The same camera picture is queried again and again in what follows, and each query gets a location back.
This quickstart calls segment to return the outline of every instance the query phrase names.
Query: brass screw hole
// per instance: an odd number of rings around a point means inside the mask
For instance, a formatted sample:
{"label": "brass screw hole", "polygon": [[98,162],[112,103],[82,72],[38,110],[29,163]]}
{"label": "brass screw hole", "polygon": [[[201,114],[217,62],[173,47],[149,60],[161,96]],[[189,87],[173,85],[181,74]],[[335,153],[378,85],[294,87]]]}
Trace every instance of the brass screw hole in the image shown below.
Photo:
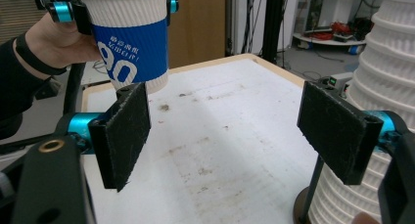
{"label": "brass screw hole", "polygon": [[39,152],[41,153],[52,153],[56,150],[59,150],[65,144],[62,140],[51,140],[39,147]]}

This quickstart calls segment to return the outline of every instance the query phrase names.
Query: stacked paper cups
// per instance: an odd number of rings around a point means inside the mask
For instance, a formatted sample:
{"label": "stacked paper cups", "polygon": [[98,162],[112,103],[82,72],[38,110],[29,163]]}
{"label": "stacked paper cups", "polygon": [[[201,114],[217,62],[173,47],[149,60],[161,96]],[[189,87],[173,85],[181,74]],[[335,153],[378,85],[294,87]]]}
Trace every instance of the stacked paper cups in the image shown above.
{"label": "stacked paper cups", "polygon": [[[415,132],[415,0],[384,0],[346,93],[361,110],[399,114]],[[345,186],[325,165],[309,211],[311,223],[350,223],[359,212],[381,222],[378,188],[391,157],[374,152],[360,186]]]}

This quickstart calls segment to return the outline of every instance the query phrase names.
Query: white table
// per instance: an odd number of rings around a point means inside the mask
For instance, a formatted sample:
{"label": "white table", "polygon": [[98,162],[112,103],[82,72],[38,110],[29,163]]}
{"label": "white table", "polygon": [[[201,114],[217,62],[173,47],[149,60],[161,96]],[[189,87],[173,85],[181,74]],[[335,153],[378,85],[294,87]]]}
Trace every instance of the white table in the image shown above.
{"label": "white table", "polygon": [[[297,128],[302,84],[253,55],[172,69],[120,193],[84,156],[98,223],[293,223],[317,157]],[[111,84],[90,87],[83,109],[114,101]]]}

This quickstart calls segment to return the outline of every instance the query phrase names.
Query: wooden cabinet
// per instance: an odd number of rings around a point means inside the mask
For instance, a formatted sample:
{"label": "wooden cabinet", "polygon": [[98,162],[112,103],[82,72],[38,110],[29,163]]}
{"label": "wooden cabinet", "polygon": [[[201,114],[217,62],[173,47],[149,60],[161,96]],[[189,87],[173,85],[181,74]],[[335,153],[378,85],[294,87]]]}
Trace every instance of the wooden cabinet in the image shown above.
{"label": "wooden cabinet", "polygon": [[225,0],[178,0],[168,28],[169,67],[225,56]]}

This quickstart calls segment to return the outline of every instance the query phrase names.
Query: human hand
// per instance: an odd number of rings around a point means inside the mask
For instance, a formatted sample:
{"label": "human hand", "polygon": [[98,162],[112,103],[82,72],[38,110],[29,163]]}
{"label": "human hand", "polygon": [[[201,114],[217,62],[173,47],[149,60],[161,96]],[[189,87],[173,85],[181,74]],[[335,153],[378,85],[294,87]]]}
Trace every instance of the human hand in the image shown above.
{"label": "human hand", "polygon": [[353,218],[351,224],[379,224],[379,222],[373,219],[373,217],[371,217],[369,214],[360,212]]}
{"label": "human hand", "polygon": [[[79,33],[75,22],[53,22],[49,14],[27,31],[25,40],[30,51],[50,67],[64,68],[71,64],[101,60],[93,36]],[[42,79],[49,77],[31,68],[17,56],[30,73]]]}

